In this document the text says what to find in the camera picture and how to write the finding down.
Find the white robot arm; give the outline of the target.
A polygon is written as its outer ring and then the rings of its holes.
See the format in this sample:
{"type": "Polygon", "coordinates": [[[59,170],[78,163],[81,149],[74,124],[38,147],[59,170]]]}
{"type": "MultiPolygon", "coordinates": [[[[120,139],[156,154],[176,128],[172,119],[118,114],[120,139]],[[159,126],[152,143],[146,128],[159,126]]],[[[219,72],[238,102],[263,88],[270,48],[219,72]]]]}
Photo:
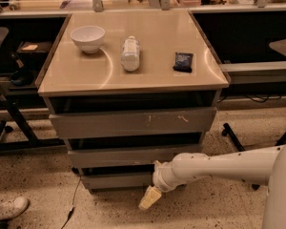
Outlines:
{"type": "Polygon", "coordinates": [[[286,143],[220,156],[181,153],[169,162],[157,161],[153,184],[147,188],[139,208],[146,210],[164,193],[204,177],[244,180],[267,186],[262,229],[286,229],[286,143]]]}

